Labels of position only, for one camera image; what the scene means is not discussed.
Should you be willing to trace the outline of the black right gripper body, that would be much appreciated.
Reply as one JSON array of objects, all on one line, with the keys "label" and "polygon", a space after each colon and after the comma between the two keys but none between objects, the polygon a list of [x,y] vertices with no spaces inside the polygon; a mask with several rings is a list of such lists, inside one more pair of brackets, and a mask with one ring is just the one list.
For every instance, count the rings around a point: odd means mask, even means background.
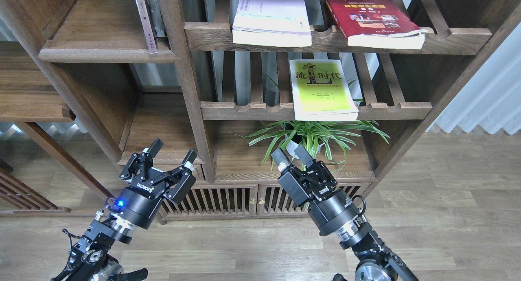
[{"label": "black right gripper body", "polygon": [[323,162],[311,159],[306,169],[310,181],[304,185],[311,191],[309,216],[320,235],[335,232],[339,237],[356,236],[367,223],[365,198],[361,195],[350,197],[344,190],[334,189],[337,181]]}]

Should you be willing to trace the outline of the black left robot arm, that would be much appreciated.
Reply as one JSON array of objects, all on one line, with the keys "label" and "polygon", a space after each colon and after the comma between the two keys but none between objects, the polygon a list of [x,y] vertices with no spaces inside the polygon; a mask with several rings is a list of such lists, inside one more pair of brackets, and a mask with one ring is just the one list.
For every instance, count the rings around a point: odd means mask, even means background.
[{"label": "black left robot arm", "polygon": [[157,215],[163,199],[180,204],[194,185],[192,174],[197,153],[188,151],[181,165],[168,171],[154,168],[153,158],[162,148],[160,139],[154,140],[142,153],[133,153],[120,173],[120,179],[129,183],[113,206],[106,205],[109,216],[102,220],[104,211],[95,218],[70,246],[69,258],[56,281],[141,281],[148,270],[124,273],[118,260],[109,255],[115,241],[128,244],[136,227],[148,229]]}]

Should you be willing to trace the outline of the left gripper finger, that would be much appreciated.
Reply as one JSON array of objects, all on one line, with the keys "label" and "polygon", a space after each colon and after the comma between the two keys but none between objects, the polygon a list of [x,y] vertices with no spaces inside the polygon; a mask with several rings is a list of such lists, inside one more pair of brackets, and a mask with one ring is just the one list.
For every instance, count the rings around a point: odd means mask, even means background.
[{"label": "left gripper finger", "polygon": [[164,145],[164,142],[162,142],[162,140],[160,140],[159,138],[156,138],[150,147],[148,147],[147,149],[144,149],[142,151],[141,160],[142,161],[152,160],[158,154],[158,152],[161,150],[163,145]]},{"label": "left gripper finger", "polygon": [[196,158],[196,151],[191,149],[181,165],[174,170],[168,171],[167,176],[164,178],[164,182],[167,185],[164,197],[176,205],[181,204],[196,181],[196,178],[192,175],[194,170],[193,163]]}]

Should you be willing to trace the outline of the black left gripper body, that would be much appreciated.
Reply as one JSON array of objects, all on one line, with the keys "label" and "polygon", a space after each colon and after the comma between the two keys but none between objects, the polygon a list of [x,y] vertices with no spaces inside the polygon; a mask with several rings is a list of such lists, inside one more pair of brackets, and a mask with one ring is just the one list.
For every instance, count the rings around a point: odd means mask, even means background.
[{"label": "black left gripper body", "polygon": [[153,167],[153,160],[141,160],[141,153],[133,153],[123,168],[120,178],[126,187],[115,201],[116,206],[108,219],[112,229],[133,230],[135,226],[148,229],[158,212],[167,185],[164,178],[168,171]]}]

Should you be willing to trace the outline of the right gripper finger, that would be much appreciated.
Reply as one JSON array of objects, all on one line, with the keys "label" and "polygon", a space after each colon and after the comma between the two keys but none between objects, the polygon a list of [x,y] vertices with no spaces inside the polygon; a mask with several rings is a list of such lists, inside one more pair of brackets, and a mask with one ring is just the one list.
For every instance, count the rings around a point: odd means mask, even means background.
[{"label": "right gripper finger", "polygon": [[297,206],[302,206],[304,203],[314,200],[315,196],[310,187],[314,179],[312,179],[307,172],[290,163],[281,148],[277,148],[273,151],[271,156],[278,165],[278,170],[281,172],[278,182],[292,201],[294,201]]},{"label": "right gripper finger", "polygon": [[311,157],[303,145],[298,145],[295,149],[295,155],[302,162],[305,169],[313,169],[316,160]]}]

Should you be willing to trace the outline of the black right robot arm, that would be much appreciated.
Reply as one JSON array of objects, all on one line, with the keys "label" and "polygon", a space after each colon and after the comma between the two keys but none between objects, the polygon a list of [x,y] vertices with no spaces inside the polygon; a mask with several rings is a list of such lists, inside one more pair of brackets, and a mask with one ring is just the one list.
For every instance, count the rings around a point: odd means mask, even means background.
[{"label": "black right robot arm", "polygon": [[357,281],[415,281],[417,277],[405,262],[385,245],[372,229],[365,209],[358,209],[343,190],[334,190],[337,181],[325,164],[312,158],[303,146],[295,151],[305,165],[301,170],[289,162],[282,149],[276,149],[272,158],[281,175],[278,182],[296,203],[309,203],[309,216],[321,236],[336,233],[343,249],[352,249],[359,259]]}]

